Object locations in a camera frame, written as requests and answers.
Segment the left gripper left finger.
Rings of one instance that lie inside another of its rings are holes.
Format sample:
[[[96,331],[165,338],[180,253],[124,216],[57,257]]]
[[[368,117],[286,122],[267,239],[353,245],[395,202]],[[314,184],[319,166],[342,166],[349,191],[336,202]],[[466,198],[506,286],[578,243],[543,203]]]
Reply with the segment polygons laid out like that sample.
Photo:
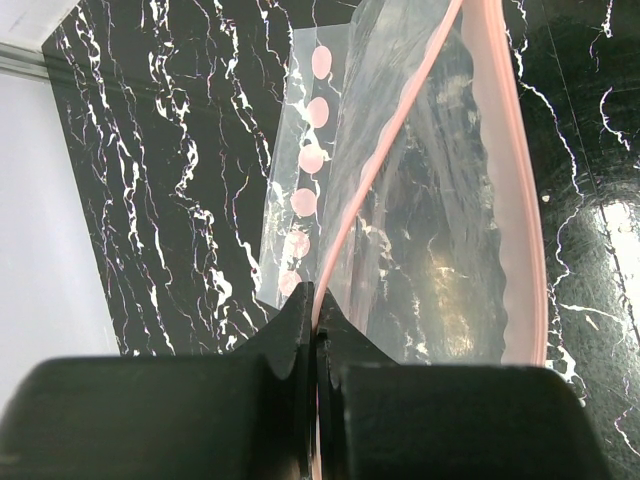
[[[227,354],[58,358],[1,419],[5,479],[307,479],[314,287]]]

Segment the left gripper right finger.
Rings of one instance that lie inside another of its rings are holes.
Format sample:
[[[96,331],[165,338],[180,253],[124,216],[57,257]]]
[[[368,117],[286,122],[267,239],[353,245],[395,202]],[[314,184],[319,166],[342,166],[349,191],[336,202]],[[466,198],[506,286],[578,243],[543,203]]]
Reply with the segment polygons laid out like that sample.
[[[315,340],[322,479],[607,479],[571,389],[523,366],[401,365],[332,295]]]

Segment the clear pink-dotted zip bag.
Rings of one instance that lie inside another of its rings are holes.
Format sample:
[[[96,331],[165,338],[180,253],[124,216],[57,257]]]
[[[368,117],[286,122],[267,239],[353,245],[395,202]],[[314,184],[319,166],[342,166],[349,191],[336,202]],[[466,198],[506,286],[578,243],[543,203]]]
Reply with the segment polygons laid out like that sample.
[[[302,282],[407,364],[546,358],[539,209],[503,5],[363,1],[292,32],[259,299]]]

